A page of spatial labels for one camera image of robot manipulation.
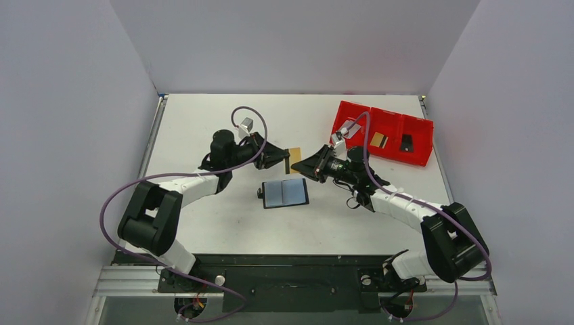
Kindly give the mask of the gold striped credit card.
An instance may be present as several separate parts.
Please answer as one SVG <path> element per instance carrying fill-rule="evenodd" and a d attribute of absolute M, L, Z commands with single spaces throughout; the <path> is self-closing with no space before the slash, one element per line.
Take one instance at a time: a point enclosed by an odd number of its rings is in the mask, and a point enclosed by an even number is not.
<path fill-rule="evenodd" d="M 284 160 L 285 174 L 289 175 L 298 173 L 298 171 L 295 171 L 292 168 L 292 165 L 301 161 L 301 149 L 299 147 L 295 147 L 289 148 L 286 151 L 289 153 L 289 156 Z"/>

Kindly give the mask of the black leather card holder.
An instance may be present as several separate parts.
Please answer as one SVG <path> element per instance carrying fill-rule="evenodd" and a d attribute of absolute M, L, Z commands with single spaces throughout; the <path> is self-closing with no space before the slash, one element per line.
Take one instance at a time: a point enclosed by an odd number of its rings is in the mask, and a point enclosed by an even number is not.
<path fill-rule="evenodd" d="M 307 182 L 303 178 L 265 181 L 257 190 L 264 209 L 277 209 L 309 204 Z"/>

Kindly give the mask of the black credit card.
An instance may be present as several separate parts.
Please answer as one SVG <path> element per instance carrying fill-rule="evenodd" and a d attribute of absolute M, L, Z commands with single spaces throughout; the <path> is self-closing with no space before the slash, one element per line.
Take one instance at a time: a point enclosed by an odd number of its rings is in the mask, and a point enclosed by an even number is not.
<path fill-rule="evenodd" d="M 409 153 L 414 151 L 414 143 L 411 135 L 409 134 L 402 135 L 399 150 L 401 152 L 409 152 Z"/>

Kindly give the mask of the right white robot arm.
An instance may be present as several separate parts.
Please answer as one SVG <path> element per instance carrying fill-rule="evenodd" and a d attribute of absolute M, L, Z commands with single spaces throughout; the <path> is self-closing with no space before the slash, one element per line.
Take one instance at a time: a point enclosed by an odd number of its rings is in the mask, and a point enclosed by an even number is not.
<path fill-rule="evenodd" d="M 469 281 L 467 273 L 482 262 L 486 263 L 485 274 L 473 279 L 490 277 L 487 245 L 466 207 L 458 202 L 432 203 L 396 188 L 375 174 L 365 148 L 352 147 L 346 159 L 340 159 L 334 148 L 325 145 L 291 167 L 313 181 L 332 179 L 347 186 L 359 206 L 400 221 L 422 236 L 422 250 L 406 249 L 383 262 L 382 280 L 387 287 L 398 289 L 410 279 L 425 276 L 437 276 L 447 283 Z"/>

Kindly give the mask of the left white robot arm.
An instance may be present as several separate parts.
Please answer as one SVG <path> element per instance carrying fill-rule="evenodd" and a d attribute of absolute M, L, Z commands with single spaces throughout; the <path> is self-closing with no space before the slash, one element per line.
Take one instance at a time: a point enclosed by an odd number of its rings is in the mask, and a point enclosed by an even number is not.
<path fill-rule="evenodd" d="M 252 162 L 268 169 L 290 156 L 255 132 L 235 141 L 229 130 L 214 133 L 210 152 L 196 169 L 196 176 L 180 177 L 162 183 L 139 183 L 118 225 L 118 236 L 143 249 L 167 267 L 176 269 L 176 283 L 186 291 L 196 290 L 202 272 L 194 267 L 196 257 L 176 239 L 183 207 L 222 192 L 232 179 L 232 167 Z"/>

